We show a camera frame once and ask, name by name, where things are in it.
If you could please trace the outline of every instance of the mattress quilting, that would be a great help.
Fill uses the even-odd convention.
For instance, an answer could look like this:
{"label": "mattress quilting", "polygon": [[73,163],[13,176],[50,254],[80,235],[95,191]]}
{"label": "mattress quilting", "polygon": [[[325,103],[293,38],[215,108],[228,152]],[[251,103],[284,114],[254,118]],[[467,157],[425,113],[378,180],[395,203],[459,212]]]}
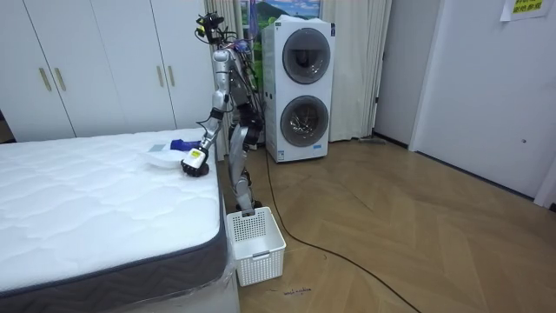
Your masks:
{"label": "mattress quilting", "polygon": [[0,293],[61,281],[215,238],[221,206],[208,175],[156,168],[141,153],[203,130],[0,145]]}

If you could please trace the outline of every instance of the laundry basket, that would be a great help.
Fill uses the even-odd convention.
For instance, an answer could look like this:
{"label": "laundry basket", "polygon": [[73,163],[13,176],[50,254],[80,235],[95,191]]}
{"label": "laundry basket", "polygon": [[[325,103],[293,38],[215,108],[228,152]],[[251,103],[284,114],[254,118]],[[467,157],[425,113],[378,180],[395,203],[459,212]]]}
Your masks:
{"label": "laundry basket", "polygon": [[227,222],[240,285],[281,276],[286,242],[270,208],[255,209],[253,216],[246,217],[231,213]]}

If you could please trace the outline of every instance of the white cabinet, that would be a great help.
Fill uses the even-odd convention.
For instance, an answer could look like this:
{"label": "white cabinet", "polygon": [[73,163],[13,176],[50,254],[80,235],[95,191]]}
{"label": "white cabinet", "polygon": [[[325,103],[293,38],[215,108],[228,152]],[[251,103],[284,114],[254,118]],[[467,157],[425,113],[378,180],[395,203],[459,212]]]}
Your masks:
{"label": "white cabinet", "polygon": [[17,141],[198,127],[202,0],[3,0],[0,109]]}
{"label": "white cabinet", "polygon": [[78,137],[129,127],[89,0],[25,0]]}
{"label": "white cabinet", "polygon": [[91,3],[129,131],[175,130],[150,1]]}
{"label": "white cabinet", "polygon": [[21,0],[0,1],[0,110],[19,142],[74,137]]}
{"label": "white cabinet", "polygon": [[199,127],[195,122],[208,117],[215,90],[210,48],[193,33],[198,26],[195,20],[205,14],[204,3],[202,0],[152,0],[151,4],[177,128]]}

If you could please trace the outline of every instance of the humanoid robot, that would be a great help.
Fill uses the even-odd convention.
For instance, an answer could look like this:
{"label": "humanoid robot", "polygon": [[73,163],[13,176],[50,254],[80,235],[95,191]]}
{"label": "humanoid robot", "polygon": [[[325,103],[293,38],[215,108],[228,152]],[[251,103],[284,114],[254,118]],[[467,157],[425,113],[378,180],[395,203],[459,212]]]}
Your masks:
{"label": "humanoid robot", "polygon": [[248,40],[228,39],[235,37],[233,32],[220,30],[218,25],[224,22],[216,12],[199,17],[200,25],[195,30],[197,39],[206,37],[208,43],[215,46],[212,54],[215,71],[216,91],[212,96],[210,116],[199,124],[205,134],[199,147],[192,149],[182,160],[182,169],[189,176],[203,176],[209,172],[207,159],[212,146],[222,128],[224,114],[232,112],[229,129],[229,178],[234,190],[238,210],[253,212],[261,203],[253,198],[251,178],[245,169],[245,161],[251,146],[255,146],[264,127],[261,99],[256,86],[256,77],[251,66]]}

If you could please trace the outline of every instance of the poster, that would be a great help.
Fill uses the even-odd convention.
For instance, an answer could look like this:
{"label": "poster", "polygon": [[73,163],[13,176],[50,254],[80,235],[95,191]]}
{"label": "poster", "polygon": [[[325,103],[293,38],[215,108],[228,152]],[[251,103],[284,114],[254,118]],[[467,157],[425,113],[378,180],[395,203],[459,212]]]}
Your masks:
{"label": "poster", "polygon": [[506,0],[500,21],[543,17],[552,8],[554,0]]}

